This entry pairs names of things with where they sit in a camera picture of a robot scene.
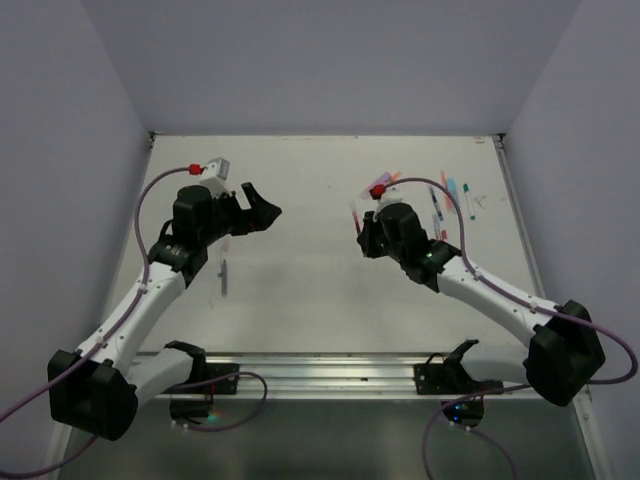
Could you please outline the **grey marker pen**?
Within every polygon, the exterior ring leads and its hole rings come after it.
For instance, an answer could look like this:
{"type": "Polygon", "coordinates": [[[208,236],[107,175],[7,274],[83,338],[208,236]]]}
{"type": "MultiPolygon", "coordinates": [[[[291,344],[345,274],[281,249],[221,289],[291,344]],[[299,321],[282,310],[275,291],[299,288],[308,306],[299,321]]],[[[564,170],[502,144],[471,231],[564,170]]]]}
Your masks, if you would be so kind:
{"type": "Polygon", "coordinates": [[[218,261],[218,277],[222,278],[226,273],[226,255],[229,249],[229,238],[224,237],[220,241],[217,261],[218,261]]]}

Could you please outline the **purple highlighter pen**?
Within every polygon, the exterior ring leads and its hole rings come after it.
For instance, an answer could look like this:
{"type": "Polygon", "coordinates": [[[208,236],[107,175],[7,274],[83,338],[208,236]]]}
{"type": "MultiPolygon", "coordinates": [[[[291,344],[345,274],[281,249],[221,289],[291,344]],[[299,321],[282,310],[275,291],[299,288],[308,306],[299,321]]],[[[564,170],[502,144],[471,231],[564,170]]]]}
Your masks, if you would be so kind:
{"type": "Polygon", "coordinates": [[[228,295],[228,264],[225,258],[220,263],[219,278],[221,296],[226,298],[228,295]]]}

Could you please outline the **blue pen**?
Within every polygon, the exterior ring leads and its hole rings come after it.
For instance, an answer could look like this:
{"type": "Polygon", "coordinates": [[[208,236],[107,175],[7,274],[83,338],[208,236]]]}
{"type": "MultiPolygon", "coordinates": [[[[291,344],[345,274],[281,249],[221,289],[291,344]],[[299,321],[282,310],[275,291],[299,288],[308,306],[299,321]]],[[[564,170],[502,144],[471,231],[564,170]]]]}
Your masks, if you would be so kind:
{"type": "Polygon", "coordinates": [[[442,210],[440,208],[440,205],[439,205],[439,202],[438,202],[438,199],[437,199],[436,191],[435,191],[434,187],[431,184],[429,184],[428,190],[429,190],[429,194],[430,194],[430,197],[431,197],[431,200],[432,200],[432,203],[433,203],[437,218],[438,218],[439,221],[443,221],[444,217],[443,217],[442,210]]]}

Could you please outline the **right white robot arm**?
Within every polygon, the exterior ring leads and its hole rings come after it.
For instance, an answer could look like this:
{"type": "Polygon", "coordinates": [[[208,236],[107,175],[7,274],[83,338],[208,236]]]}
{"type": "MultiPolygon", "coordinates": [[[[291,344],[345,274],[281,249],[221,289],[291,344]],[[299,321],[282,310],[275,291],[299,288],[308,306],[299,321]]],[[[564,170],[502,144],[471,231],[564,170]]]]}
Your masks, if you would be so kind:
{"type": "Polygon", "coordinates": [[[357,242],[365,257],[394,260],[414,283],[466,304],[519,342],[487,346],[467,339],[441,362],[416,364],[421,395],[471,394],[522,383],[551,404],[566,406],[605,362],[583,305],[569,300],[559,306],[483,272],[460,249],[429,238],[405,203],[366,212],[357,242]]]}

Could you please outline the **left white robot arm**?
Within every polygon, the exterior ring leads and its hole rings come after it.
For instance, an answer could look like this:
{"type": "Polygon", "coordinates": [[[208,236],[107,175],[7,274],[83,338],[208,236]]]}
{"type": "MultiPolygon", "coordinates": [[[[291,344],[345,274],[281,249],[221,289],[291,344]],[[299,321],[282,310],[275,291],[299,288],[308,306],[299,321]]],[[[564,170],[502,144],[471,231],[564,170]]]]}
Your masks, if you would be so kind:
{"type": "Polygon", "coordinates": [[[110,316],[74,351],[57,351],[47,366],[53,420],[115,441],[140,408],[167,391],[212,397],[205,351],[173,340],[138,363],[141,345],[165,311],[208,261],[208,249],[227,236],[267,230],[281,215],[246,182],[248,208],[235,193],[214,195],[201,185],[181,188],[172,216],[157,241],[143,252],[138,280],[110,316]]]}

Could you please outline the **red pen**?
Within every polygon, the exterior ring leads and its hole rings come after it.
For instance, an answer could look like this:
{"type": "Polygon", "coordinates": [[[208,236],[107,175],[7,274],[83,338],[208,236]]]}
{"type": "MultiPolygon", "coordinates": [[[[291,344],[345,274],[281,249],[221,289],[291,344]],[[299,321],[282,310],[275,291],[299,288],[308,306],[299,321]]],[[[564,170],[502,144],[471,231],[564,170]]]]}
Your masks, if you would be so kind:
{"type": "Polygon", "coordinates": [[[354,223],[354,227],[355,227],[355,231],[356,231],[356,237],[359,236],[361,234],[361,224],[360,224],[360,220],[359,220],[359,215],[358,215],[358,211],[357,211],[357,205],[355,203],[355,201],[351,200],[349,202],[349,208],[350,208],[350,212],[351,212],[351,217],[354,223]]]}

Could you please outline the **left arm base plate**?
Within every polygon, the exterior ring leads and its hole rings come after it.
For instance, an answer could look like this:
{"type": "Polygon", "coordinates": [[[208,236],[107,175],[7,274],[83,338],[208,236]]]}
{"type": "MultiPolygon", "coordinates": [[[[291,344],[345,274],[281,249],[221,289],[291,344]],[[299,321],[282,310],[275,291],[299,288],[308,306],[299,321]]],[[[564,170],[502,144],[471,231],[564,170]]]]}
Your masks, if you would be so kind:
{"type": "Polygon", "coordinates": [[[237,363],[205,363],[188,379],[167,390],[170,394],[235,395],[238,390],[240,365],[237,363]]]}

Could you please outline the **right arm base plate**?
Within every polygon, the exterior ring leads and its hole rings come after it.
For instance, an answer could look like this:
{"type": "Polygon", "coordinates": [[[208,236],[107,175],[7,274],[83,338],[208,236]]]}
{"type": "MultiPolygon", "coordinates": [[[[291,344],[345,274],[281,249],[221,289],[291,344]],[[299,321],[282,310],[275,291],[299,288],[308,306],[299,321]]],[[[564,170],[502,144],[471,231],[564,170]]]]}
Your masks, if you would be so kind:
{"type": "Polygon", "coordinates": [[[504,384],[496,380],[472,379],[461,366],[440,363],[419,363],[413,366],[413,380],[418,395],[467,395],[501,389],[504,384]]]}

